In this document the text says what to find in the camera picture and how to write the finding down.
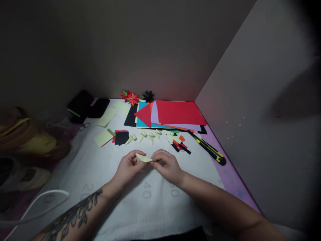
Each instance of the forearm tattoo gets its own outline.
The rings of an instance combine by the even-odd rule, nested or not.
[[[98,196],[102,192],[103,190],[99,189],[50,223],[42,230],[41,233],[44,234],[44,237],[41,241],[56,241],[60,231],[62,231],[60,240],[63,240],[68,235],[69,227],[73,228],[76,226],[77,220],[79,220],[78,228],[85,225],[87,223],[86,213],[92,209],[93,205],[96,206]]]

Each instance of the origami paper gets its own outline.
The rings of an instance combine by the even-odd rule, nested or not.
[[[139,162],[151,162],[152,161],[152,159],[150,159],[150,158],[148,158],[148,157],[146,157],[146,156],[142,156],[142,155],[140,155],[140,154],[135,154],[136,155],[136,157],[137,157],[137,163],[139,163]]]

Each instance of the white cable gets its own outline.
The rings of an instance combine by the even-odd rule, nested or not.
[[[62,193],[62,194],[65,194],[67,196],[67,198],[65,200],[63,200],[62,202],[48,208],[47,210],[37,214],[37,215],[34,215],[32,216],[31,218],[29,219],[26,219],[26,220],[23,220],[23,218],[27,215],[28,211],[31,209],[32,205],[42,196],[46,195],[46,194],[49,194],[49,193],[53,193],[53,192],[58,192],[58,193]],[[52,209],[58,207],[59,205],[61,205],[62,203],[64,203],[68,198],[70,197],[70,193],[69,192],[66,192],[64,190],[58,190],[58,189],[55,189],[55,190],[49,190],[49,191],[46,191],[42,194],[40,194],[38,197],[35,198],[35,200],[33,200],[33,202],[30,204],[30,206],[28,207],[28,209],[26,210],[26,212],[23,214],[23,216],[21,217],[20,220],[15,220],[15,221],[4,221],[4,220],[0,220],[0,229],[8,229],[8,228],[11,228],[11,227],[14,227],[14,229],[10,232],[10,234],[4,239],[4,241],[6,241],[10,235],[16,230],[17,228],[17,225],[20,225],[20,224],[23,224],[23,223],[27,223],[27,222],[30,222],[36,218],[39,218],[40,216],[46,214],[47,212],[51,211]]]

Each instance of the wall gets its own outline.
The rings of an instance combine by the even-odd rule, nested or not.
[[[1,6],[0,104],[36,113],[81,88],[194,101],[255,0],[28,2]]]
[[[196,104],[266,217],[302,230],[319,171],[320,86],[293,3],[256,2]]]

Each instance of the red paper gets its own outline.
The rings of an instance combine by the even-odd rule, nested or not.
[[[116,136],[113,137],[112,143],[115,143],[115,141],[116,141]]]
[[[151,128],[151,122],[150,122],[150,104],[146,105],[141,110],[137,111],[134,114],[138,119],[140,119],[142,122],[144,122],[149,128]]]
[[[157,101],[158,121],[166,124],[206,125],[194,102]]]

